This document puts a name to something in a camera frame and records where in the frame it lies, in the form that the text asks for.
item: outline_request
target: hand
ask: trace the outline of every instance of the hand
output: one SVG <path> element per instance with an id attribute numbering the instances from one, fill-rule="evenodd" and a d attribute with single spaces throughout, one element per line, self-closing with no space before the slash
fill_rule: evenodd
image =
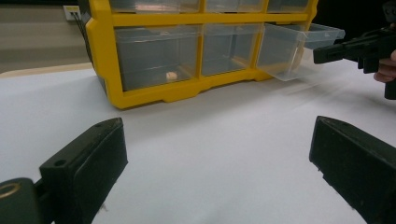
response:
<path id="1" fill-rule="evenodd" d="M 390 82 L 396 78 L 396 50 L 390 54 L 390 58 L 379 60 L 378 72 L 374 79 L 379 82 Z"/>

